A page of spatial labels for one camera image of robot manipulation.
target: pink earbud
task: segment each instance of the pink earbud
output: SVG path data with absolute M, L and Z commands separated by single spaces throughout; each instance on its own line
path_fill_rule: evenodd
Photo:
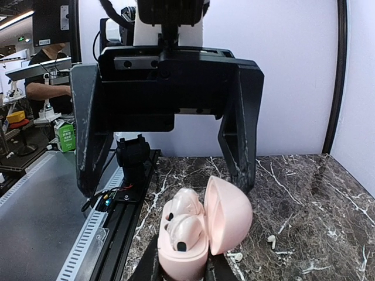
M 197 244 L 203 227 L 198 216 L 183 214 L 174 217 L 166 230 L 169 233 L 173 249 L 187 252 Z
M 182 214 L 199 215 L 203 206 L 199 202 L 198 194 L 192 189 L 180 189 L 172 199 L 172 205 L 167 220 Z

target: earbud case lid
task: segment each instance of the earbud case lid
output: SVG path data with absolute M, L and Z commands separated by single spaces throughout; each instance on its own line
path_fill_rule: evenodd
M 246 237 L 253 221 L 247 196 L 233 184 L 211 176 L 204 196 L 206 229 L 212 255 L 236 247 Z

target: black shirt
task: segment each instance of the black shirt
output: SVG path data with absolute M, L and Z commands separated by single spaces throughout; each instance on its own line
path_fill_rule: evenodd
M 58 53 L 57 58 L 62 59 L 66 57 L 66 54 L 64 53 Z M 45 61 L 51 60 L 43 50 L 40 50 L 30 61 L 29 65 L 38 64 L 38 63 L 44 63 Z M 27 78 L 25 80 L 25 88 L 30 83 L 45 83 L 45 79 L 43 78 L 43 75 Z M 61 113 L 61 114 L 71 114 L 73 112 L 73 106 L 71 104 L 71 97 L 68 95 L 62 95 L 61 97 L 51 98 L 49 100 L 51 106 L 53 107 L 53 110 L 55 113 Z M 35 101 L 29 98 L 29 103 L 31 106 L 31 109 L 33 110 L 34 118 L 39 118 L 39 111 L 43 109 L 43 106 L 45 104 L 44 101 Z

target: pink earbud case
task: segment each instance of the pink earbud case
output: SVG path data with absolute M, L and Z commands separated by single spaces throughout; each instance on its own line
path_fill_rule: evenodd
M 252 220 L 247 196 L 218 177 L 209 179 L 204 208 L 195 191 L 179 190 L 164 205 L 159 230 L 159 262 L 167 278 L 200 280 L 209 248 L 212 255 L 233 249 L 246 237 Z

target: person's arm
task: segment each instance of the person's arm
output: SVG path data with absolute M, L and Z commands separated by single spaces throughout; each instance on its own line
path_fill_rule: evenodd
M 41 83 L 28 84 L 26 93 L 29 99 L 35 101 L 44 101 L 49 98 L 61 97 L 62 95 L 71 96 L 70 86 L 68 85 L 46 85 Z

